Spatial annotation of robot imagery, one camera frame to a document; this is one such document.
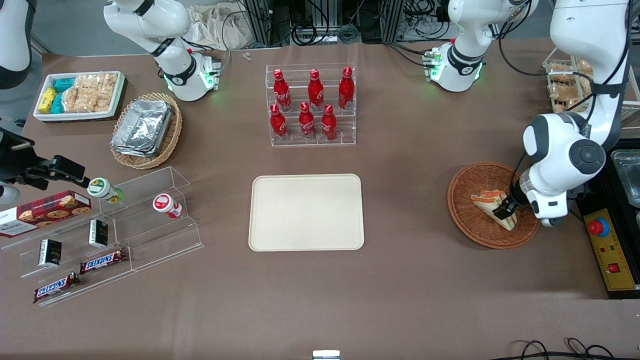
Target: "brown table surface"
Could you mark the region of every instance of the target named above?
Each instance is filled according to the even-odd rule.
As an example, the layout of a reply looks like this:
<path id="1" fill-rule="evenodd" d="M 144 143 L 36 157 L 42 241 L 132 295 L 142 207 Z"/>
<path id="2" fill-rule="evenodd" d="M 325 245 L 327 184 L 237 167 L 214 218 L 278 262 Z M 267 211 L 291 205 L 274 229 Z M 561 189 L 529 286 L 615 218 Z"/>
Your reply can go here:
<path id="1" fill-rule="evenodd" d="M 417 44 L 416 48 L 428 48 Z M 549 39 L 505 41 L 537 70 Z M 550 110 L 546 83 L 512 71 L 497 44 L 468 91 L 425 82 L 418 66 L 382 45 L 289 46 L 234 53 L 220 90 L 179 102 L 184 128 L 174 166 L 191 181 L 187 205 L 205 247 L 59 305 L 32 305 L 18 256 L 0 252 L 4 359 L 489 359 L 538 339 L 563 338 L 640 357 L 640 302 L 605 300 L 583 225 L 573 217 L 514 250 L 462 235 L 445 192 L 462 166 L 514 165 L 522 131 Z M 358 144 L 273 149 L 265 114 L 266 64 L 356 61 Z M 45 56 L 44 75 L 119 70 L 128 103 L 168 92 L 151 56 Z M 88 176 L 120 183 L 144 174 L 109 151 L 113 122 L 43 124 L 24 135 L 40 156 L 63 154 Z M 362 179 L 365 244 L 358 251 L 253 252 L 252 181 L 260 175 L 354 173 Z M 51 183 L 50 192 L 71 188 Z M 22 187 L 22 200 L 42 192 Z M 322 224 L 310 222 L 311 231 Z"/>

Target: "red coca-cola bottle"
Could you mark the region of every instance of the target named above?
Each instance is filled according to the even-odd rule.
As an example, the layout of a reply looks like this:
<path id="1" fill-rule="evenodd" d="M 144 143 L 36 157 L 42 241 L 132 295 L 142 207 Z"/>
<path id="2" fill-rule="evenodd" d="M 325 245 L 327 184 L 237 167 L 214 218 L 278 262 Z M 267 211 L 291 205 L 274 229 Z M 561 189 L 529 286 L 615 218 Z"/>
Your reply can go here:
<path id="1" fill-rule="evenodd" d="M 309 112 L 309 103 L 303 101 L 300 104 L 300 129 L 302 130 L 302 137 L 307 140 L 312 140 L 316 137 L 316 129 L 314 128 L 314 115 Z"/>
<path id="2" fill-rule="evenodd" d="M 317 113 L 322 111 L 324 106 L 324 87 L 320 82 L 320 72 L 317 69 L 309 71 L 309 102 L 311 103 L 311 111 Z"/>
<path id="3" fill-rule="evenodd" d="M 335 140 L 337 120 L 333 114 L 333 106 L 327 104 L 324 106 L 324 115 L 322 116 L 322 133 L 327 140 Z"/>
<path id="4" fill-rule="evenodd" d="M 269 108 L 271 112 L 271 128 L 276 137 L 276 141 L 282 142 L 289 139 L 289 130 L 287 130 L 287 124 L 285 124 L 284 115 L 280 113 L 278 105 L 273 104 Z"/>
<path id="5" fill-rule="evenodd" d="M 282 70 L 276 69 L 273 71 L 273 92 L 276 93 L 276 101 L 280 105 L 282 111 L 291 110 L 291 91 L 289 91 L 289 84 L 282 75 Z"/>
<path id="6" fill-rule="evenodd" d="M 353 69 L 351 67 L 344 67 L 342 70 L 342 80 L 340 80 L 340 86 L 338 86 L 338 106 L 343 110 L 353 109 L 353 93 L 355 91 L 355 84 L 351 76 L 353 75 Z"/>

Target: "cookie box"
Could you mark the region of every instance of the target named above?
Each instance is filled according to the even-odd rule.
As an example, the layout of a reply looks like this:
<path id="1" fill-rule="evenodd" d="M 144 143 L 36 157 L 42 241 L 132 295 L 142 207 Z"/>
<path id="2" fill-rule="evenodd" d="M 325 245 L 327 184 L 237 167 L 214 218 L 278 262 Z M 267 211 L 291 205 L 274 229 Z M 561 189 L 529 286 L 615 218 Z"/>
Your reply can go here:
<path id="1" fill-rule="evenodd" d="M 13 238 L 91 211 L 91 200 L 72 191 L 0 212 L 0 236 Z"/>
<path id="2" fill-rule="evenodd" d="M 109 105 L 108 111 L 100 111 L 100 112 L 91 112 L 91 113 L 62 113 L 62 114 L 44 114 L 38 111 L 38 106 L 33 108 L 33 117 L 46 123 L 56 123 L 56 122 L 83 122 L 83 121 L 96 121 L 96 120 L 112 120 L 109 119 L 113 115 L 115 115 L 116 110 L 118 109 L 118 103 L 120 102 L 120 95 L 122 94 L 122 88 L 124 87 L 125 77 L 119 71 L 106 71 L 113 72 L 118 74 L 118 79 L 116 80 L 116 86 L 113 89 L 113 95 L 111 96 L 111 104 Z M 51 74 L 47 75 L 44 79 L 44 84 L 40 89 L 40 95 L 38 96 L 37 104 L 40 104 L 40 100 L 42 96 L 47 91 L 50 86 L 53 86 L 53 83 L 57 79 L 67 79 L 67 78 L 75 78 L 78 75 L 97 75 L 100 74 L 101 71 L 95 72 L 69 72 L 66 74 Z"/>

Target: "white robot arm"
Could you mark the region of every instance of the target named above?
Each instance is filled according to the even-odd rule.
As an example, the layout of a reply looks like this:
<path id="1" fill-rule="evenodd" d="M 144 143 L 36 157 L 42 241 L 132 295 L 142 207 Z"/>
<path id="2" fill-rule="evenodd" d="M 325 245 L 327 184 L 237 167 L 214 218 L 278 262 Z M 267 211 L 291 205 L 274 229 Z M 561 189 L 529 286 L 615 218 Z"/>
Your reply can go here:
<path id="1" fill-rule="evenodd" d="M 513 213 L 530 204 L 545 226 L 567 215 L 568 192 L 578 192 L 606 161 L 605 152 L 620 136 L 620 110 L 627 85 L 626 0 L 557 0 L 551 39 L 558 49 L 593 68 L 593 100 L 585 112 L 538 115 L 523 135 L 534 165 L 511 188 L 495 213 Z"/>
<path id="2" fill-rule="evenodd" d="M 104 19 L 115 33 L 151 54 L 178 99 L 194 101 L 215 86 L 212 60 L 190 53 L 180 39 L 190 27 L 189 13 L 175 0 L 117 0 L 104 5 Z"/>
<path id="3" fill-rule="evenodd" d="M 455 42 L 434 47 L 426 55 L 432 59 L 430 80 L 451 92 L 470 88 L 495 36 L 490 26 L 524 20 L 537 5 L 538 0 L 449 1 L 449 18 L 460 33 Z"/>
<path id="4" fill-rule="evenodd" d="M 16 87 L 29 75 L 36 2 L 0 0 L 0 89 Z"/>

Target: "wicker basket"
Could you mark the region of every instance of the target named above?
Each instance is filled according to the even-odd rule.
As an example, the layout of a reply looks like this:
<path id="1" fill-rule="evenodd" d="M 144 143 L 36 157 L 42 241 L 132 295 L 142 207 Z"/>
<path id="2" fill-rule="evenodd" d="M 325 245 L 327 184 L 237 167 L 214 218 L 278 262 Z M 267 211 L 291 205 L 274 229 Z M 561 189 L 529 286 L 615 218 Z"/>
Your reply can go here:
<path id="1" fill-rule="evenodd" d="M 456 225 L 471 240 L 492 249 L 519 247 L 529 241 L 540 226 L 540 221 L 532 211 L 517 207 L 518 223 L 512 231 L 508 231 L 471 201 L 471 195 L 482 190 L 508 192 L 512 171 L 512 168 L 500 163 L 473 163 L 451 179 L 447 191 L 449 213 Z M 520 178 L 520 174 L 516 174 L 515 178 Z"/>
<path id="2" fill-rule="evenodd" d="M 164 133 L 164 138 L 162 144 L 160 145 L 158 155 L 154 156 L 153 158 L 143 158 L 141 156 L 120 154 L 114 149 L 111 149 L 113 157 L 115 157 L 119 163 L 127 165 L 128 167 L 145 170 L 148 168 L 154 168 L 164 163 L 175 149 L 175 146 L 178 144 L 178 138 L 180 137 L 180 131 L 182 131 L 182 114 L 180 114 L 180 109 L 178 108 L 178 104 L 176 104 L 175 100 L 165 94 L 153 93 L 142 95 L 141 97 L 137 98 L 137 100 L 162 100 L 164 102 L 167 102 L 168 104 L 171 104 L 171 106 L 173 107 L 173 113 L 171 114 L 171 118 L 169 119 L 170 123 L 166 128 L 166 132 Z M 129 103 L 129 105 L 127 105 L 127 107 L 120 114 L 120 117 L 118 117 L 118 122 L 113 129 L 114 135 L 116 131 L 118 131 L 120 123 L 122 123 L 124 114 L 127 112 L 132 103 L 133 101 Z"/>

